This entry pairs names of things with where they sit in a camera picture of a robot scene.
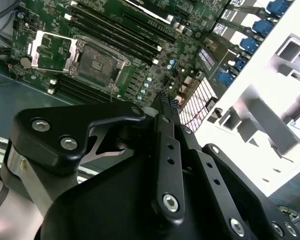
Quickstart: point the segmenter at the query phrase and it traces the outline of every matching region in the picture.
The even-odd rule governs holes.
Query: white metal frame
[[[218,145],[267,196],[300,172],[300,161],[291,163],[279,158],[267,137],[262,140],[264,144],[257,147],[245,143],[237,131],[220,126],[219,121],[208,122],[208,118],[215,108],[221,108],[223,114],[231,107],[243,113],[240,98],[248,87],[256,89],[264,102],[281,118],[293,104],[297,104],[300,82],[278,73],[282,59],[276,56],[277,50],[291,34],[300,38],[300,0],[294,1],[196,132],[202,146],[207,143]],[[300,138],[300,130],[290,129]]]

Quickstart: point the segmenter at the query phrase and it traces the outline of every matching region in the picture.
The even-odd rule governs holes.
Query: cable
[[[16,70],[14,70],[12,64],[9,63],[7,66],[8,66],[8,68],[14,73],[15,77],[12,79],[12,81],[0,83],[0,86],[13,84],[13,83],[15,83],[15,82],[18,80],[18,78],[19,78],[19,75],[18,75],[18,73],[16,72]]]
[[[291,181],[289,181],[289,184],[290,184],[294,189],[296,189],[298,192],[300,192],[300,188],[298,188],[297,186],[295,186],[294,184],[292,184]]]
[[[14,14],[17,12],[17,10],[13,11],[9,17],[9,19],[6,21],[6,23],[3,25],[3,27],[0,28],[0,33],[6,29],[6,27],[9,25],[11,22],[12,18],[14,17]]]
[[[283,205],[283,202],[282,202],[279,198],[277,198],[277,197],[275,197],[275,196],[272,196],[272,195],[270,195],[269,198],[276,199],[280,204]]]
[[[0,19],[2,19],[5,15],[13,11],[19,4],[21,0],[16,0],[14,3],[12,3],[10,6],[8,6],[6,9],[0,12]]]
[[[11,48],[10,47],[0,47],[0,55],[10,55]]]
[[[1,40],[2,42],[4,42],[5,44],[9,45],[9,46],[12,45],[12,41],[10,41],[8,38],[6,38],[6,37],[4,37],[4,36],[2,36],[2,35],[0,35],[0,40]]]

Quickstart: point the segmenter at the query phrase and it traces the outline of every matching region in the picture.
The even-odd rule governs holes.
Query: pcie slot
[[[137,25],[147,29],[148,31],[153,32],[154,34],[157,34],[160,38],[167,40],[171,44],[174,44],[176,41],[176,39],[173,36],[166,34],[164,31],[159,30],[158,28],[148,24],[147,22],[143,21],[139,17],[136,17],[127,11],[125,11],[122,16],[135,22]]]
[[[115,41],[114,39],[111,39],[109,36],[105,36],[104,34],[100,34],[100,32],[94,31],[88,27],[85,27],[83,24],[79,22],[72,22],[72,25],[80,29],[81,31],[87,33],[88,35],[100,39],[106,43],[109,43],[110,45],[128,53],[132,56],[144,61],[145,63],[151,65],[152,64],[152,58],[148,57],[147,55],[143,55],[142,53],[134,50],[133,48],[127,47],[123,45],[120,42]]]
[[[90,29],[94,31],[98,31],[103,33],[105,36],[108,36],[111,40],[117,40],[118,42],[123,43],[124,45],[128,46],[129,48],[132,48],[134,50],[137,50],[143,55],[152,56],[153,58],[158,53],[157,50],[153,51],[153,49],[144,48],[143,46],[138,45],[135,42],[130,41],[129,39],[126,39],[124,36],[117,34],[115,31],[112,31],[111,29],[108,29],[107,26],[104,26],[102,24],[98,23],[91,23],[89,21],[86,21],[84,18],[78,18],[76,20],[78,23],[83,24],[86,27],[89,27]]]
[[[62,94],[68,94],[76,99],[81,99],[84,103],[108,103],[111,96],[95,88],[92,88],[82,82],[79,82],[66,75],[59,75],[57,78],[56,90]]]
[[[110,37],[120,37],[121,39],[125,39],[125,44],[132,43],[132,45],[135,45],[134,47],[139,46],[140,49],[147,50],[153,53],[154,55],[156,55],[159,52],[158,45],[152,46],[142,41],[138,37],[129,34],[127,31],[124,31],[114,25],[111,25],[105,20],[91,15],[90,13],[83,11],[80,8],[74,7],[74,9],[75,10],[72,12],[72,17],[74,17],[74,19],[77,18],[75,21],[80,21],[83,24],[89,23],[89,25],[92,28],[98,27],[107,30]]]
[[[179,8],[177,6],[173,9],[173,13],[184,19],[187,19],[190,15],[190,13],[182,10],[181,8]]]
[[[102,14],[101,12],[98,12],[94,9],[92,9],[91,7],[83,4],[82,2],[78,2],[77,3],[77,7],[74,7],[74,12],[76,12],[77,10],[82,10],[82,11],[85,11],[89,14],[92,14],[93,16],[99,18],[99,19],[102,19],[104,20],[105,22],[113,25],[113,26],[116,26],[117,28],[119,28],[120,30],[122,30],[125,34],[129,34],[137,39],[140,39],[140,41],[143,41],[149,45],[151,45],[152,47],[154,47],[155,49],[157,49],[157,46],[159,45],[156,41],[150,39],[150,38],[147,38],[145,36],[142,36],[140,35],[137,31],[129,28],[127,29],[127,27],[123,24],[121,24],[120,22],[117,22],[115,20],[113,20],[112,18]]]

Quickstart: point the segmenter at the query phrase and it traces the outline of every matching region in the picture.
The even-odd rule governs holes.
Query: ram slot
[[[59,75],[57,78],[56,90],[58,93],[69,96],[82,103],[109,103],[111,96],[69,76]],[[113,102],[120,101],[112,97]]]
[[[106,43],[122,50],[123,52],[126,52],[126,53],[142,60],[143,62],[147,63],[148,65],[152,64],[153,59],[151,57],[149,57],[148,55],[144,55],[143,53],[135,50],[134,48],[130,48],[130,47],[122,44],[121,42],[115,41],[115,39],[109,37],[108,35],[105,35],[101,32],[95,31],[89,27],[86,27],[84,24],[76,22],[76,21],[73,21],[71,23],[71,25],[96,39],[100,39],[103,42],[106,42]]]
[[[110,37],[117,37],[121,38],[121,41],[124,44],[132,43],[131,45],[134,46],[134,48],[139,48],[144,51],[148,51],[152,53],[154,56],[159,52],[158,45],[152,46],[141,39],[129,34],[125,30],[122,30],[114,25],[109,24],[108,22],[102,20],[101,18],[98,18],[96,16],[91,15],[90,13],[83,11],[80,8],[76,8],[73,11],[74,21],[80,21],[81,23],[85,25],[89,25],[91,28],[102,28],[104,30],[108,31],[108,35]]]
[[[125,12],[123,13],[123,16],[124,16],[125,18],[127,18],[127,19],[133,21],[135,24],[137,24],[137,25],[139,25],[139,26],[141,26],[141,27],[147,29],[148,31],[150,31],[150,32],[152,32],[152,33],[154,33],[154,34],[156,34],[156,35],[158,35],[160,38],[162,38],[162,39],[168,41],[168,42],[171,43],[171,44],[174,44],[175,41],[176,41],[176,39],[175,39],[173,36],[171,36],[171,35],[165,33],[164,31],[162,31],[162,30],[160,30],[160,29],[158,29],[158,28],[156,28],[156,27],[154,27],[154,26],[148,24],[147,22],[145,22],[145,21],[143,21],[142,19],[140,19],[140,18],[138,18],[138,17],[132,15],[131,13],[129,13],[129,12],[127,12],[127,11],[125,11]]]
[[[129,34],[129,35],[139,39],[140,41],[145,42],[148,45],[151,45],[155,49],[158,48],[159,43],[157,43],[156,41],[152,40],[151,38],[140,35],[139,32],[137,32],[131,28],[127,28],[125,25],[121,24],[120,22],[117,22],[117,21],[113,20],[112,18],[102,14],[101,12],[98,12],[98,11],[92,9],[91,7],[83,4],[82,2],[78,2],[77,6],[74,7],[73,10],[74,10],[74,12],[78,11],[78,10],[87,12],[87,13],[93,15],[94,17],[97,17],[113,26],[116,26],[118,29],[122,30],[125,34]]]

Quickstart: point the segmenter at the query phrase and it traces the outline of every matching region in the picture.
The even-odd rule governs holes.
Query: electronic component
[[[23,0],[11,48],[11,60],[20,63],[14,68],[28,84],[45,92],[49,86],[72,104],[132,101],[144,107],[160,91],[175,98],[188,70],[197,69],[198,41],[226,0],[204,11],[206,4],[196,0],[173,1],[109,0],[101,7],[95,0]],[[218,63],[208,61],[213,72]],[[187,91],[194,88],[189,84]]]
[[[235,60],[234,68],[237,69],[239,72],[243,69],[246,65],[248,60],[242,56],[237,57]]]
[[[159,19],[160,21],[166,24],[171,24],[172,20],[174,19],[174,16],[168,14],[149,0],[143,0],[142,2],[138,0],[125,1],[133,6],[136,6],[138,9],[142,10],[151,17]]]
[[[218,81],[229,87],[235,80],[235,76],[230,72],[221,72],[219,71],[215,77]]]
[[[119,52],[85,36],[75,36],[77,50],[70,75],[82,81],[106,87],[117,81],[130,61]]]
[[[261,19],[253,24],[252,29],[263,37],[266,37],[274,28],[274,26],[275,24],[273,22],[266,19]]]
[[[244,38],[240,42],[240,46],[249,54],[254,54],[260,43],[252,37]]]
[[[282,16],[290,6],[290,2],[286,0],[275,0],[269,2],[269,4],[266,6],[266,9],[275,15]]]

